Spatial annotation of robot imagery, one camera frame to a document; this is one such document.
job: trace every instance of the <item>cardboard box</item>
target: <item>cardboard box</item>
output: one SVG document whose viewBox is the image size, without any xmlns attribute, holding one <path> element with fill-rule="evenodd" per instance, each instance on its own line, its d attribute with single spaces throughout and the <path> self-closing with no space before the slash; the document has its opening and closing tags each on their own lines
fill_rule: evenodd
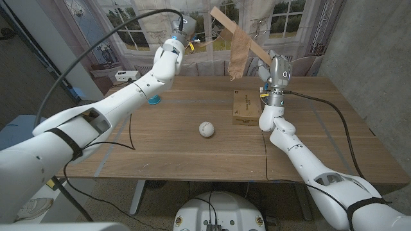
<svg viewBox="0 0 411 231">
<path fill-rule="evenodd" d="M 258 90 L 234 90 L 233 124 L 256 126 L 260 115 L 261 103 Z"/>
</svg>

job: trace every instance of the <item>wooden table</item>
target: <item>wooden table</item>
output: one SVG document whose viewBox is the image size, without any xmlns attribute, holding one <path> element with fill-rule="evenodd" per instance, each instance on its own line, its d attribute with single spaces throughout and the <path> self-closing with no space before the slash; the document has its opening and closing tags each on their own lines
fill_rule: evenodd
<svg viewBox="0 0 411 231">
<path fill-rule="evenodd" d="M 93 156 L 67 168 L 71 177 L 138 178 L 146 180 L 301 181 L 285 153 L 258 126 L 232 124 L 234 89 L 258 91 L 259 78 L 176 77 L 158 105 L 143 105 L 132 115 L 136 151 L 105 144 Z M 288 90 L 334 103 L 348 123 L 354 152 L 372 184 L 405 185 L 409 177 L 372 134 L 362 118 L 324 77 L 293 77 Z M 328 105 L 285 96 L 284 118 L 293 123 L 300 140 L 331 169 L 355 174 L 344 127 Z M 215 134 L 203 138 L 198 126 L 214 124 Z M 130 144 L 128 119 L 108 141 Z"/>
</svg>

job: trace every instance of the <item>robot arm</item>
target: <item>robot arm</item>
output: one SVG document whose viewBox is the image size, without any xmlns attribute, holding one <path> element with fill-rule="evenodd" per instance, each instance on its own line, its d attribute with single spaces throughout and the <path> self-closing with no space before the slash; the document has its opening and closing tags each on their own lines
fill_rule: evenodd
<svg viewBox="0 0 411 231">
<path fill-rule="evenodd" d="M 113 129 L 156 94 L 171 88 L 179 73 L 195 20 L 184 17 L 183 31 L 173 22 L 171 39 L 155 53 L 153 69 L 134 83 L 90 105 L 55 114 L 33 131 L 34 137 L 0 151 L 0 223 L 12 223 L 19 209 L 65 164 L 90 157 Z"/>
<path fill-rule="evenodd" d="M 266 132 L 273 131 L 270 141 L 288 155 L 305 184 L 328 193 L 344 207 L 309 187 L 327 222 L 337 230 L 409 230 L 411 217 L 384 204 L 368 181 L 326 167 L 295 135 L 295 127 L 282 117 L 283 90 L 290 81 L 292 68 L 285 57 L 274 52 L 270 52 L 270 56 L 273 59 L 270 70 L 265 69 L 262 61 L 259 65 L 259 77 L 268 83 L 268 103 L 259 119 L 259 127 Z M 351 208 L 357 205 L 359 208 L 349 215 Z"/>
</svg>

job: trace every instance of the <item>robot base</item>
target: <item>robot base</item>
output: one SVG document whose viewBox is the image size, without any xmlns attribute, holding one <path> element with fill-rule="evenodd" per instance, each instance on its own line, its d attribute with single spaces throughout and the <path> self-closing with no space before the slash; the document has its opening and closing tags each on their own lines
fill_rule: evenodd
<svg viewBox="0 0 411 231">
<path fill-rule="evenodd" d="M 209 201 L 210 192 L 203 193 L 197 198 Z M 217 225 L 209 224 L 209 204 L 197 200 L 189 200 L 177 212 L 174 220 L 173 231 L 194 230 L 229 230 L 229 231 L 265 231 L 263 217 L 260 211 L 249 201 L 231 192 L 215 191 L 211 195 L 211 204 L 217 213 Z M 211 208 L 211 224 L 214 224 L 214 210 Z"/>
</svg>

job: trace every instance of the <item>baseball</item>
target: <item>baseball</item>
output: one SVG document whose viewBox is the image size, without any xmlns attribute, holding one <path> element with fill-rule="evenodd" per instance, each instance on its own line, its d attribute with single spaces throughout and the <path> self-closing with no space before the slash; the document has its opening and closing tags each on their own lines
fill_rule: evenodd
<svg viewBox="0 0 411 231">
<path fill-rule="evenodd" d="M 200 134 L 204 137 L 210 137 L 214 133 L 214 126 L 210 122 L 203 122 L 199 128 Z"/>
</svg>

